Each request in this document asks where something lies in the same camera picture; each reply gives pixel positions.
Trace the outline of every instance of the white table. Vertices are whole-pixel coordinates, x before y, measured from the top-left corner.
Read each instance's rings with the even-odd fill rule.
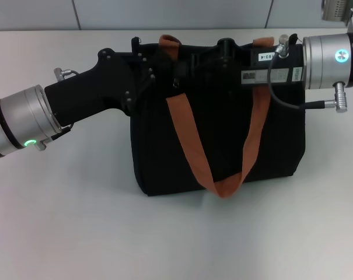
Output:
[[[0,98],[90,69],[131,38],[238,44],[345,30],[0,32]],[[333,89],[307,92],[330,99]],[[309,111],[307,148],[290,178],[149,198],[134,177],[130,120],[110,110],[76,123],[45,152],[0,159],[0,279],[353,280],[353,89],[349,112]]]

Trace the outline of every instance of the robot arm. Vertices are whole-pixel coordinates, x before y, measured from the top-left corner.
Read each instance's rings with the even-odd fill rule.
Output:
[[[57,83],[0,99],[0,158],[29,145],[42,151],[48,142],[69,132],[73,123],[106,109],[119,109],[129,116],[149,87],[166,92],[176,86],[185,89],[203,80],[196,77],[216,69],[222,86],[269,84],[272,89],[275,82],[299,82],[305,89],[335,88],[333,100],[306,103],[301,109],[346,111],[344,88],[353,87],[353,1],[324,0],[322,8],[323,19],[345,22],[348,33],[306,37],[302,45],[288,45],[282,36],[277,47],[251,50],[222,39],[217,46],[179,62],[162,57],[157,44],[141,46],[134,38],[132,53],[101,50],[96,66],[79,75],[64,79],[73,71],[57,68]],[[239,54],[250,59],[244,63]],[[284,81],[272,80],[271,70],[277,68],[290,69]],[[273,91],[272,97],[286,107]]]

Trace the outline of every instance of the orange strap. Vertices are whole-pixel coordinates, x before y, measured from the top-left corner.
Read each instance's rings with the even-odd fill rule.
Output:
[[[254,41],[256,47],[269,47],[273,44],[273,38],[261,38]],[[159,40],[159,45],[173,60],[177,60],[180,45],[178,39],[163,35]],[[166,101],[181,147],[198,183],[220,197],[231,196],[241,187],[257,160],[262,129],[271,101],[268,87],[253,88],[253,109],[249,133],[243,147],[242,171],[215,183],[186,94],[169,97]]]

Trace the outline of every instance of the label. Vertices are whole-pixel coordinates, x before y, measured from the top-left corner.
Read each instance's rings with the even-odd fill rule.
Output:
[[[275,53],[274,52],[264,52],[262,54],[258,54],[258,61],[268,61],[272,60],[272,57],[274,57]]]
[[[241,83],[249,85],[252,83],[267,83],[267,69],[241,71]],[[272,69],[271,82],[285,83],[288,79],[289,68]]]
[[[303,67],[293,68],[292,82],[299,82],[302,79],[302,69]]]

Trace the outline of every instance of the blue led light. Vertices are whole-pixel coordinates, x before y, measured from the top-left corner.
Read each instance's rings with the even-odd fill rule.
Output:
[[[337,62],[343,63],[349,60],[350,55],[347,50],[340,49],[335,52],[334,57],[335,57],[335,60],[337,60]]]

